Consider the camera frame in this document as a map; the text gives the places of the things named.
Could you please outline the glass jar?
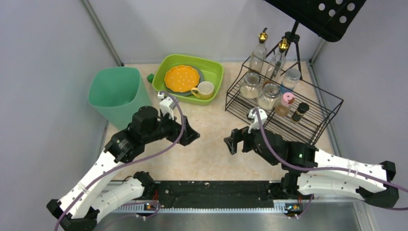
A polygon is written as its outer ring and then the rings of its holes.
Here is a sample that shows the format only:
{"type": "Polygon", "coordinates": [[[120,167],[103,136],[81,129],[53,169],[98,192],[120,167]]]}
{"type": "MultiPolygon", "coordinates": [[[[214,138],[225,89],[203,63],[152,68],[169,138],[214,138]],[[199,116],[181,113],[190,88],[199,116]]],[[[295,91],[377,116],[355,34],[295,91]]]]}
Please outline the glass jar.
{"type": "Polygon", "coordinates": [[[247,99],[256,99],[259,95],[261,79],[254,72],[246,73],[240,82],[240,93],[247,99]]]}
{"type": "Polygon", "coordinates": [[[272,110],[280,96],[280,87],[275,83],[266,84],[259,93],[257,103],[264,110],[272,110]]]}

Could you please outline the pink lid spice jar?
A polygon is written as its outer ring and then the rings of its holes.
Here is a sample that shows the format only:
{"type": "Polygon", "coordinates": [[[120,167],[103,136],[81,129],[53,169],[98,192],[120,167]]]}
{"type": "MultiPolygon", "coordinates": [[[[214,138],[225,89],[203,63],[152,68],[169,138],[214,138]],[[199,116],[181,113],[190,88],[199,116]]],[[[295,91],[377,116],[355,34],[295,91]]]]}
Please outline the pink lid spice jar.
{"type": "Polygon", "coordinates": [[[275,114],[281,117],[287,116],[294,101],[295,95],[293,93],[284,93],[274,108],[275,114]]]}

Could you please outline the yellow and white mug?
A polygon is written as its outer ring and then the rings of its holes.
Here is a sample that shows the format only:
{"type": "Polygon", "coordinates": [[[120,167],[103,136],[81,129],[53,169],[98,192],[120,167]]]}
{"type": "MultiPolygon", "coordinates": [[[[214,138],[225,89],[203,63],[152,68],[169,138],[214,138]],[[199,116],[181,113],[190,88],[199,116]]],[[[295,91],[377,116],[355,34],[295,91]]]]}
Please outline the yellow and white mug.
{"type": "Polygon", "coordinates": [[[191,89],[192,95],[201,100],[208,100],[214,96],[215,87],[209,81],[203,81],[191,89]]]}

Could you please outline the black lid spice jar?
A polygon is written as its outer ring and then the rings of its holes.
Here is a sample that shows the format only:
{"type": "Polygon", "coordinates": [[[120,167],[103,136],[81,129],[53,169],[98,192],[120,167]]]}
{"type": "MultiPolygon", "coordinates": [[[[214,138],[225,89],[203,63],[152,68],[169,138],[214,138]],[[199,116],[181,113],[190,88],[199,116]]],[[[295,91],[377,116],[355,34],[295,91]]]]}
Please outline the black lid spice jar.
{"type": "Polygon", "coordinates": [[[309,110],[309,105],[307,103],[300,103],[291,116],[291,122],[292,123],[298,123],[302,119],[302,117],[306,114],[306,112],[309,110]]]}

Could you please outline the teal trash bin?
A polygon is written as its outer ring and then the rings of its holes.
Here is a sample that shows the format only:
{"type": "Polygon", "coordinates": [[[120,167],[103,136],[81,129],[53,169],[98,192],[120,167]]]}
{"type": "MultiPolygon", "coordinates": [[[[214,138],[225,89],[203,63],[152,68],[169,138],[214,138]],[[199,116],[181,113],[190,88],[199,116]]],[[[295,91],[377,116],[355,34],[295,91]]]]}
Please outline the teal trash bin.
{"type": "Polygon", "coordinates": [[[141,107],[152,105],[139,70],[125,66],[98,72],[88,102],[118,130],[125,129],[141,107]]]}

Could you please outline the silver lid blue label jar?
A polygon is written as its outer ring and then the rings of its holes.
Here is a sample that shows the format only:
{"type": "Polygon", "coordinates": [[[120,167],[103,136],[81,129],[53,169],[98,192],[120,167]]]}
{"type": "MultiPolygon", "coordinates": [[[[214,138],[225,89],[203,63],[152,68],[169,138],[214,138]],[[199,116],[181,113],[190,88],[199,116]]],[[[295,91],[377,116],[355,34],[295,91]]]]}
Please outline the silver lid blue label jar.
{"type": "Polygon", "coordinates": [[[280,93],[293,92],[296,84],[300,80],[301,72],[298,69],[290,68],[285,72],[284,78],[280,84],[280,93]]]}

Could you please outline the gold top oil bottle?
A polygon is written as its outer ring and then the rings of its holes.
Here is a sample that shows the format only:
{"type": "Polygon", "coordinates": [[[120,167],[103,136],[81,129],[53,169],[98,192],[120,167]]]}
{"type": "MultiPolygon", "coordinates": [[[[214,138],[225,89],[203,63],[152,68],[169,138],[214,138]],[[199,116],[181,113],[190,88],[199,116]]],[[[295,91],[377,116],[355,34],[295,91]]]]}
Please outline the gold top oil bottle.
{"type": "Polygon", "coordinates": [[[269,66],[265,77],[268,80],[274,80],[286,63],[285,53],[289,48],[289,43],[286,38],[283,38],[282,41],[278,44],[278,51],[274,54],[269,62],[269,66]]]}
{"type": "Polygon", "coordinates": [[[260,74],[263,68],[264,59],[267,54],[266,41],[268,39],[267,27],[258,35],[258,43],[254,47],[249,60],[249,73],[260,74]]]}

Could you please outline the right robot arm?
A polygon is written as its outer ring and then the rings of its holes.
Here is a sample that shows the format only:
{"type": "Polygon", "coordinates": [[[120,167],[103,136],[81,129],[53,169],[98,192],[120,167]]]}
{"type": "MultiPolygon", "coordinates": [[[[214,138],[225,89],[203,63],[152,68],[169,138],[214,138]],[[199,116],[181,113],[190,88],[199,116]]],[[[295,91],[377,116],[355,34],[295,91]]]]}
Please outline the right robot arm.
{"type": "Polygon", "coordinates": [[[280,164],[286,170],[280,189],[288,198],[338,195],[381,208],[392,208],[399,199],[398,188],[390,185],[396,174],[393,162],[360,163],[307,143],[286,141],[269,130],[262,133],[249,127],[235,128],[224,138],[231,154],[237,153],[239,142],[243,143],[242,152],[253,151],[270,165],[280,164]]]}

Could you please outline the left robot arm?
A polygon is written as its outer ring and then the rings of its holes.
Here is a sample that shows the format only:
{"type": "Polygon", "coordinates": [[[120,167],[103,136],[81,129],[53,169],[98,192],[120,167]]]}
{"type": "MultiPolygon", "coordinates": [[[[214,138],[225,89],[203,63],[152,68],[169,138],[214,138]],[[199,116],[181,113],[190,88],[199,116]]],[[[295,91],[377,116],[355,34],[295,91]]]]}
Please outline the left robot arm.
{"type": "Polygon", "coordinates": [[[47,209],[58,219],[54,229],[91,231],[109,213],[148,191],[153,179],[138,172],[129,182],[103,193],[120,166],[128,166],[144,152],[145,145],[167,139],[171,146],[187,146],[200,134],[183,117],[179,124],[169,112],[162,113],[152,106],[141,107],[122,131],[114,134],[92,168],[78,184],[60,199],[52,199],[47,209]]]}

